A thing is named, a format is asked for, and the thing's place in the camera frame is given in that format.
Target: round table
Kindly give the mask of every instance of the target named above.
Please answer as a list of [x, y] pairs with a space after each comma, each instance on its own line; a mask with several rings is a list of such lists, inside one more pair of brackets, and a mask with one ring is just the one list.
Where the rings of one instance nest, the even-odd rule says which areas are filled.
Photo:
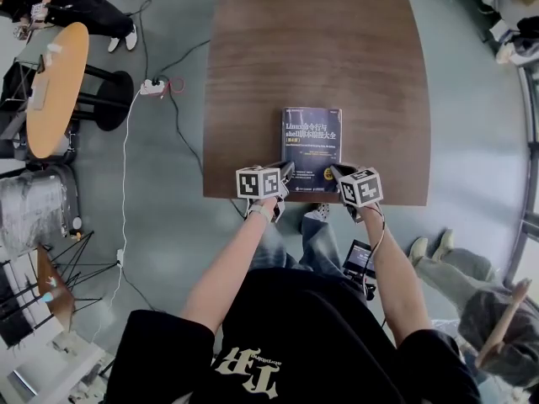
[[41, 109], [29, 104], [26, 115], [29, 147], [38, 158], [50, 156], [66, 132], [83, 83], [88, 29], [81, 23], [71, 24], [52, 43], [61, 46], [61, 52], [51, 53], [51, 66], [37, 73], [32, 84], [32, 88], [46, 85], [45, 102]]
[[[87, 65], [88, 46], [86, 26], [68, 25], [48, 46], [44, 70], [34, 77], [26, 130], [30, 150], [39, 159], [56, 151], [71, 119], [91, 120], [101, 130], [110, 131], [129, 114], [134, 93], [131, 76]], [[80, 91], [84, 73], [104, 80], [96, 95]], [[77, 103], [92, 105], [93, 111], [75, 109]]]

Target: brown tabletop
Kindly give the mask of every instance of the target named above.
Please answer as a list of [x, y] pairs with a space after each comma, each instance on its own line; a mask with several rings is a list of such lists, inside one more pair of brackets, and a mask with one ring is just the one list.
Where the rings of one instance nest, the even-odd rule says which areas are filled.
[[66, 132], [83, 83], [89, 41], [84, 24], [68, 25], [52, 41], [61, 52], [51, 53], [52, 64], [35, 75], [32, 88], [46, 86], [45, 101], [40, 109], [29, 103], [26, 130], [30, 150], [38, 158], [50, 156]]
[[[280, 160], [280, 111], [343, 110], [343, 162], [375, 167], [384, 203], [426, 205], [429, 99], [408, 0], [219, 0], [204, 123], [204, 196]], [[336, 194], [291, 200], [338, 201]]]
[[[53, 288], [48, 283], [50, 277], [56, 280], [56, 288]], [[54, 300], [46, 304], [63, 328], [69, 332], [72, 315], [75, 311], [75, 298], [52, 266], [49, 253], [42, 246], [37, 247], [37, 287], [40, 295], [54, 290], [59, 292], [59, 295], [56, 295]]]

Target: gray floor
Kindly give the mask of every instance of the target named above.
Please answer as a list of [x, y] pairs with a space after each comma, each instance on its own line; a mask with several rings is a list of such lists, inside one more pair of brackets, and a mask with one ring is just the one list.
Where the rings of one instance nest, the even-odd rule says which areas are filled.
[[[144, 0], [110, 0], [124, 11]], [[211, 37], [216, 0], [153, 0], [143, 14], [149, 47], [149, 72]], [[512, 66], [498, 66], [478, 38], [473, 9], [467, 0], [410, 0], [418, 23], [430, 90], [432, 158], [426, 208], [385, 208], [387, 223], [404, 249], [418, 236], [435, 240], [456, 230], [459, 246], [489, 257], [504, 271], [515, 241], [526, 180], [526, 133], [520, 85]], [[53, 31], [43, 32], [24, 52], [35, 56]], [[136, 83], [144, 78], [142, 43], [135, 51], [106, 52], [108, 40], [91, 39], [89, 63], [109, 70], [124, 69]], [[177, 97], [179, 124], [201, 154], [205, 67], [208, 48], [194, 52], [168, 71], [183, 77], [186, 88]], [[92, 91], [97, 85], [85, 86]], [[121, 235], [122, 142], [125, 125], [104, 133], [83, 123], [81, 146], [74, 164], [84, 225], [95, 230], [81, 262], [115, 259]], [[130, 121], [125, 183], [125, 272], [156, 307], [177, 312], [189, 288], [237, 230], [240, 218], [219, 199], [204, 199], [195, 159], [174, 130], [168, 98], [140, 97]], [[300, 205], [289, 205], [280, 228], [290, 252], [299, 256], [301, 242], [294, 223]], [[352, 239], [366, 239], [344, 209], [334, 206], [332, 218], [341, 254]], [[118, 279], [113, 269], [77, 288], [80, 297], [105, 295], [108, 302]], [[425, 286], [430, 315], [455, 318], [455, 312]], [[372, 309], [382, 318], [379, 300]], [[99, 303], [75, 316], [75, 328], [91, 339], [99, 321], [97, 344], [114, 352], [130, 311], [146, 308], [125, 282], [110, 313]]]

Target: book cover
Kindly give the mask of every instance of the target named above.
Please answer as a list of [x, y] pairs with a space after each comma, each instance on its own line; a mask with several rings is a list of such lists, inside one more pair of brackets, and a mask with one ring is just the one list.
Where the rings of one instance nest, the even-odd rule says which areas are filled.
[[329, 167], [341, 160], [341, 135], [341, 109], [283, 109], [281, 158], [296, 164], [291, 192], [337, 190]]

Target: gray pants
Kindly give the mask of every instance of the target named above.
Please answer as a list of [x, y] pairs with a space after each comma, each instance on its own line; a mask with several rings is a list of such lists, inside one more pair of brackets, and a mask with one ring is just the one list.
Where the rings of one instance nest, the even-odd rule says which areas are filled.
[[464, 248], [456, 248], [441, 262], [423, 257], [415, 266], [417, 275], [445, 296], [462, 314], [473, 294], [496, 280], [488, 259]]
[[344, 278], [342, 263], [329, 223], [322, 220], [316, 211], [303, 216], [303, 257], [297, 262], [286, 252], [282, 235], [275, 225], [266, 227], [260, 244], [253, 256], [249, 270], [262, 268], [305, 269], [317, 274], [328, 274]]

